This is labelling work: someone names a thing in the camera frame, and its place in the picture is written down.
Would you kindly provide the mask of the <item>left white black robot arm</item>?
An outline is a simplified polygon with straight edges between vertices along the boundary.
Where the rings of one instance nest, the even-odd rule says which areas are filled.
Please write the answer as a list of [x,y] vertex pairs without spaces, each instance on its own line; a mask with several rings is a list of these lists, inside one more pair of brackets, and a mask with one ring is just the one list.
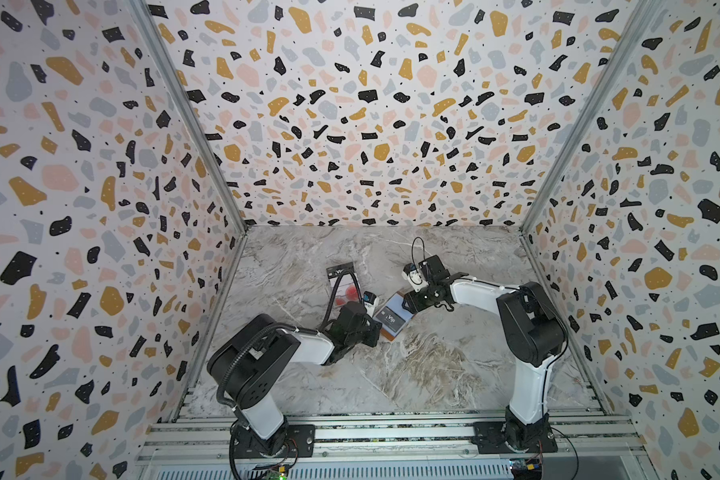
[[235,410],[237,422],[262,443],[284,440],[286,419],[271,389],[292,363],[331,366],[356,346],[375,347],[382,324],[364,304],[349,302],[321,329],[301,328],[260,314],[217,350],[207,372],[216,401]]

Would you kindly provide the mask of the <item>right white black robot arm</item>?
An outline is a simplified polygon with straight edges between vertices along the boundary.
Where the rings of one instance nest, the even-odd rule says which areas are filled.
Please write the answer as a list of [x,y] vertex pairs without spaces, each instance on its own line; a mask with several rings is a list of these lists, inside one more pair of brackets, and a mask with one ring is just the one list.
[[517,452],[540,447],[551,432],[548,391],[553,366],[568,347],[568,334],[550,298],[536,282],[518,286],[450,273],[437,255],[410,263],[403,276],[412,290],[403,308],[420,313],[430,307],[467,305],[496,314],[515,357],[515,379],[499,441]]

